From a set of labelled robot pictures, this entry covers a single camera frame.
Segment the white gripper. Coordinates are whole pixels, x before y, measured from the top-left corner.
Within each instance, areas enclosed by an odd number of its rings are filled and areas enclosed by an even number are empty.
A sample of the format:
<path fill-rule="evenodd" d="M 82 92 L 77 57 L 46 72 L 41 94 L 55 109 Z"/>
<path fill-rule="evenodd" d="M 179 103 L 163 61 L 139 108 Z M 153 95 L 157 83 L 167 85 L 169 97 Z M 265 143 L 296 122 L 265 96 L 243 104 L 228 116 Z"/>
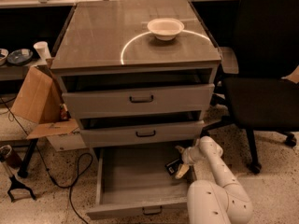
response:
<path fill-rule="evenodd" d="M 190 169 L 189 165 L 195 165 L 198 161 L 203 159 L 203 155 L 199 147 L 181 147 L 175 146 L 178 152 L 181 154 L 181 158 L 185 164 L 180 164 L 175 174 L 175 179 L 181 179 L 187 174 Z"/>

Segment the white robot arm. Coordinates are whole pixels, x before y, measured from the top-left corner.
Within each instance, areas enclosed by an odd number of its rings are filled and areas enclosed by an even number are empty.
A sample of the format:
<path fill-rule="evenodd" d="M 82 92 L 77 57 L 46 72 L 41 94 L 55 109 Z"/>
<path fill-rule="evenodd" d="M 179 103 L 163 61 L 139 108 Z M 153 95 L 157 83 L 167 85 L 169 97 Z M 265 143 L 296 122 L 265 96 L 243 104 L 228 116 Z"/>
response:
<path fill-rule="evenodd" d="M 187 192 L 190 224 L 248 224 L 253 216 L 249 195 L 221 158 L 222 147 L 211 137 L 204 136 L 192 147 L 176 146 L 182 164 L 176 179 L 182 178 L 200 160 L 206 159 L 214 182 L 196 180 Z"/>

